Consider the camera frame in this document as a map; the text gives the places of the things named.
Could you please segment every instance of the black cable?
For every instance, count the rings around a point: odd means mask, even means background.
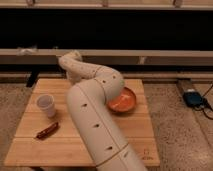
[[[213,83],[212,83],[212,85],[208,88],[208,90],[202,95],[202,98],[203,98],[203,99],[204,99],[204,97],[212,90],[212,88],[213,88]],[[201,110],[202,110],[202,112],[203,112],[203,114],[204,114],[204,116],[205,116],[206,118],[208,118],[208,119],[210,119],[210,120],[213,120],[213,117],[209,116],[209,115],[207,114],[207,112],[205,111],[205,106],[199,106],[198,108],[195,107],[194,110],[196,110],[196,111],[201,111]]]
[[[205,111],[205,109],[202,109],[202,111],[203,111],[203,114],[204,114],[204,116],[205,116],[206,118],[208,118],[208,119],[210,119],[210,120],[213,120],[213,117],[209,116],[209,115],[207,114],[207,112]]]
[[[209,87],[209,89],[203,94],[203,96],[202,97],[205,97],[208,93],[209,93],[209,91],[211,90],[213,88],[213,84]]]

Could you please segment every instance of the white cup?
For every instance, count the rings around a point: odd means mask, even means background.
[[[50,94],[42,94],[37,100],[36,104],[41,111],[46,113],[47,117],[51,118],[55,115],[55,103],[54,98]]]

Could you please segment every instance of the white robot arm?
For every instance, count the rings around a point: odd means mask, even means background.
[[[67,106],[99,171],[147,171],[105,107],[123,89],[122,75],[109,67],[83,63],[78,51],[59,58],[70,79]]]

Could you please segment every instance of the sausage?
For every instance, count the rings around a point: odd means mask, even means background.
[[[44,139],[48,136],[50,136],[52,133],[54,133],[59,128],[58,122],[53,123],[48,128],[44,129],[41,132],[38,132],[36,135],[36,138],[38,139]]]

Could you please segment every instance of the terrazzo floor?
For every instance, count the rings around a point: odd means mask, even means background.
[[[205,92],[209,84],[196,84]],[[0,171],[31,171],[4,167],[3,161],[33,88],[0,84]],[[149,171],[212,171],[213,121],[187,108],[176,84],[144,84],[160,157],[160,167]],[[213,90],[207,96],[213,102]],[[85,171],[80,168],[45,168],[48,171]]]

